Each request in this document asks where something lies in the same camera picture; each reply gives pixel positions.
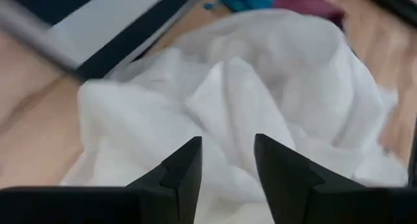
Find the white fabric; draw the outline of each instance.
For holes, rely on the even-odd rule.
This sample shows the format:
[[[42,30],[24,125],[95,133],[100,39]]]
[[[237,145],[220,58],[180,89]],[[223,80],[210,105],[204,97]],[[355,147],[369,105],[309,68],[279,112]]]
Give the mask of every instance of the white fabric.
[[[85,152],[63,184],[126,185],[202,135],[195,223],[272,223],[256,133],[364,184],[407,181],[405,166],[377,144],[396,95],[329,21],[285,10],[236,14],[112,78],[79,90]]]

